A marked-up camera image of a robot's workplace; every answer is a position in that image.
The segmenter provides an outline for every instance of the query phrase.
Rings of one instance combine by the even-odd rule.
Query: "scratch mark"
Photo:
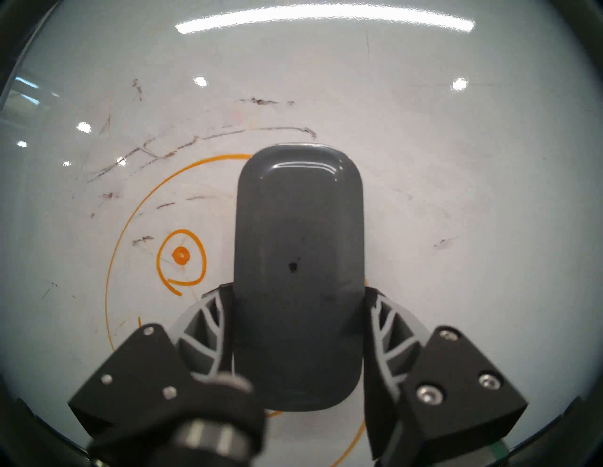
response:
[[[201,138],[201,139],[204,141],[207,141],[208,139],[219,138],[220,136],[227,136],[229,134],[243,133],[244,131],[245,130],[237,130],[237,131],[229,131],[228,133],[218,133],[218,134],[206,136],[205,138]]]
[[[102,135],[105,132],[105,130],[108,130],[109,128],[111,128],[111,114],[110,113],[109,113],[109,117],[107,117],[107,121],[101,128],[101,131],[98,132],[98,135],[99,136]]]
[[[317,135],[314,131],[310,130],[308,127],[300,128],[300,127],[265,127],[265,128],[253,128],[253,130],[297,130],[302,133],[308,133],[312,136],[312,139],[316,139]]]
[[[251,102],[252,104],[257,104],[257,105],[278,104],[277,101],[267,101],[265,99],[256,99],[255,97],[252,97],[251,99],[241,99],[241,100],[239,100],[239,102]]]
[[[145,142],[142,144],[142,147],[143,147],[144,149],[146,149],[146,148],[147,148],[147,145],[148,145],[148,144],[151,144],[153,141],[155,141],[155,139],[156,139],[156,138],[157,138],[156,136],[154,136],[154,137],[152,137],[152,138],[149,138],[148,140],[146,140],[146,141],[145,141]]]
[[[140,99],[140,102],[142,102],[142,88],[138,85],[138,80],[132,81],[132,87],[136,88],[138,91],[138,98]]]
[[[369,66],[371,66],[371,49],[370,49],[370,47],[368,46],[368,31],[367,31],[367,30],[365,30],[365,31],[364,31],[364,36],[365,36],[365,37],[366,37],[366,39],[367,39],[367,58],[368,58],[368,65],[369,65]]]
[[[450,248],[452,246],[454,240],[456,240],[457,238],[458,237],[454,237],[451,239],[442,239],[434,245],[434,249],[442,250],[442,249]]]
[[[186,198],[187,201],[193,201],[194,199],[215,199],[217,198],[217,196],[212,196],[212,195],[200,195],[200,196],[193,196],[192,198]]]
[[[135,152],[140,151],[140,148],[136,148],[136,149],[132,149],[128,154],[126,154],[123,157],[119,157],[118,160],[124,160],[124,159],[128,159],[129,156],[131,156],[132,154],[134,154]],[[90,180],[88,180],[88,182],[86,183],[90,183],[91,181],[95,181],[97,178],[102,177],[104,174],[106,174],[107,172],[113,170],[115,167],[117,167],[119,164],[117,161],[115,161],[114,163],[112,163],[110,166],[105,167],[104,169],[101,169],[98,173],[98,175],[94,178],[91,178]]]
[[[151,237],[150,235],[145,235],[143,238],[138,239],[138,240],[134,240],[132,241],[132,246],[136,246],[138,244],[138,242],[145,242],[147,240],[154,240],[154,237]]]

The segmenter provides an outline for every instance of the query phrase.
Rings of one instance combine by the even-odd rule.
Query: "black scribble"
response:
[[[186,198],[186,200],[193,201],[194,199],[215,199],[215,198],[217,198],[217,196],[200,195],[200,196],[193,196],[192,198]]]
[[[101,131],[98,132],[98,135],[99,136],[102,135],[105,132],[105,130],[108,130],[109,128],[111,128],[111,114],[109,114],[109,117],[107,117],[107,121],[101,128]]]
[[[132,149],[128,154],[126,154],[123,157],[118,157],[117,160],[119,161],[123,161],[123,160],[127,160],[132,154],[135,154],[136,152],[140,151],[140,148],[136,148],[136,149]],[[101,169],[100,171],[98,171],[98,175],[94,178],[91,178],[90,180],[88,180],[88,182],[86,183],[90,183],[91,181],[95,181],[97,178],[102,177],[104,174],[106,174],[107,172],[113,170],[115,167],[117,167],[119,165],[118,162],[114,162],[112,163],[110,166],[105,167],[104,169]]]
[[[265,128],[252,128],[253,130],[297,130],[302,133],[308,133],[312,136],[312,139],[316,139],[317,135],[314,131],[310,130],[308,127],[299,128],[299,127],[265,127]]]
[[[146,242],[147,240],[154,240],[155,237],[151,237],[150,235],[145,235],[143,238],[132,241],[132,246],[136,246],[139,242]]]
[[[132,81],[132,87],[136,88],[136,90],[138,91],[138,98],[140,99],[140,102],[142,102],[142,89],[138,85],[138,80]]]
[[[278,104],[277,101],[267,101],[265,99],[256,99],[255,97],[252,97],[251,99],[240,99],[239,102],[250,102],[257,105]]]

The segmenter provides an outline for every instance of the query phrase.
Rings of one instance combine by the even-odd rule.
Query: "orange dot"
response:
[[[172,258],[174,258],[176,264],[184,266],[188,263],[188,260],[191,259],[191,254],[185,247],[179,246],[172,253]]]

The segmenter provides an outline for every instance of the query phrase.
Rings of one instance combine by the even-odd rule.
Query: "orange marker line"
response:
[[[341,455],[341,457],[339,459],[337,459],[333,465],[331,465],[331,467],[335,467],[336,465],[339,465],[348,456],[348,454],[350,454],[352,452],[352,449],[354,449],[354,446],[356,446],[358,441],[360,441],[360,437],[364,433],[364,429],[366,428],[366,426],[367,426],[367,424],[363,420],[362,424],[360,425],[360,428],[358,429],[358,432],[356,433],[356,437],[352,440],[352,443],[347,447],[346,451]]]
[[[113,255],[111,256],[111,261],[109,263],[109,271],[107,271],[107,282],[105,284],[105,323],[107,324],[107,335],[109,337],[109,344],[111,344],[111,350],[115,350],[115,347],[113,346],[113,341],[111,340],[111,331],[109,331],[109,315],[107,313],[107,299],[109,297],[109,276],[111,276],[111,268],[113,267],[113,260],[115,259],[115,254],[117,253],[117,249],[119,247],[119,243],[121,242],[121,239],[124,236],[125,230],[128,228],[128,225],[130,225],[131,220],[134,218],[134,216],[136,215],[136,213],[138,212],[138,210],[140,209],[140,207],[162,185],[164,185],[165,183],[169,182],[171,179],[173,179],[177,175],[180,175],[182,172],[186,172],[187,170],[192,169],[193,167],[198,167],[198,166],[203,165],[203,164],[209,164],[210,162],[216,162],[218,160],[246,160],[246,159],[249,159],[250,157],[251,157],[250,154],[223,154],[223,155],[216,155],[214,157],[208,157],[206,159],[201,159],[201,160],[198,160],[197,162],[193,162],[192,164],[186,166],[183,169],[180,169],[178,172],[170,175],[168,178],[166,178],[165,180],[163,180],[147,196],[145,196],[145,198],[140,202],[140,204],[138,205],[138,207],[136,207],[136,209],[134,209],[134,212],[132,213],[132,215],[128,219],[128,222],[125,223],[124,229],[121,231],[121,234],[119,234],[119,238],[117,240],[117,243],[115,244],[115,248],[113,249]]]

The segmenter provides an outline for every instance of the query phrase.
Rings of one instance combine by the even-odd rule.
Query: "metal screw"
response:
[[[177,395],[178,391],[176,391],[176,388],[174,386],[168,386],[163,388],[163,397],[165,397],[167,400],[173,399]]]
[[[479,384],[484,386],[486,389],[497,390],[500,389],[502,383],[500,379],[498,379],[494,375],[490,375],[488,373],[484,373],[479,377]]]
[[[444,401],[444,395],[435,386],[424,384],[417,389],[418,399],[429,406],[439,406]]]
[[[440,337],[442,337],[443,339],[446,340],[458,340],[458,334],[456,334],[453,331],[450,331],[448,329],[444,329],[443,331],[440,331]]]

